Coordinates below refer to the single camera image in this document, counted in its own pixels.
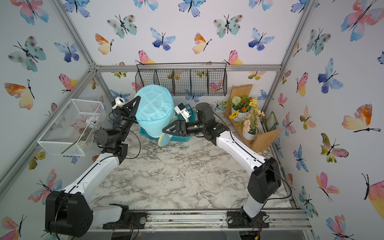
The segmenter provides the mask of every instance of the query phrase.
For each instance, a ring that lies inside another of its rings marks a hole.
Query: black wire mesh basket
[[[226,63],[137,64],[136,92],[156,84],[167,88],[172,96],[225,96],[226,69]]]

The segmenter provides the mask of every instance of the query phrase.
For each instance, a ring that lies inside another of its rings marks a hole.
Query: light blue mesh laundry bag
[[[161,137],[163,128],[175,117],[170,92],[159,85],[148,85],[140,89],[136,96],[141,97],[136,113],[137,122],[151,137]]]

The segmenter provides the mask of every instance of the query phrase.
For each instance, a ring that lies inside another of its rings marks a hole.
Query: white flower pot
[[[247,140],[253,141],[255,140],[257,134],[250,134],[249,132],[246,132],[243,130],[243,137]]]
[[[246,113],[242,113],[242,112],[239,112],[239,114],[237,115],[236,118],[234,118],[233,120],[235,122],[242,122],[245,120],[245,118],[248,116],[248,114],[250,114],[253,110],[251,109],[250,111],[246,112]]]

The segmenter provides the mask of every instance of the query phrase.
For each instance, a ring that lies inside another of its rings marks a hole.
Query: hanging wire basket
[[[85,156],[105,117],[101,102],[71,99],[37,143],[50,154]]]
[[[225,96],[227,64],[137,64],[136,92],[151,84],[167,88],[172,96]]]

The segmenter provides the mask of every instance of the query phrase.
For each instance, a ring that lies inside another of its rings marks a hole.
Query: teal plastic basket
[[[181,114],[176,114],[175,115],[178,120],[184,120],[184,117],[181,115]],[[189,117],[189,121],[195,121],[196,119],[196,112],[195,110],[192,109],[192,116]],[[144,130],[144,128],[140,128],[140,134],[143,135],[143,136],[146,136],[147,138],[149,138],[150,140],[154,140],[154,141],[159,141],[159,138],[158,137],[151,137],[149,134],[147,134],[147,132]],[[178,136],[172,136],[172,138],[170,139],[171,142],[188,142],[189,139],[192,137],[193,135],[189,136],[189,137],[178,137]]]

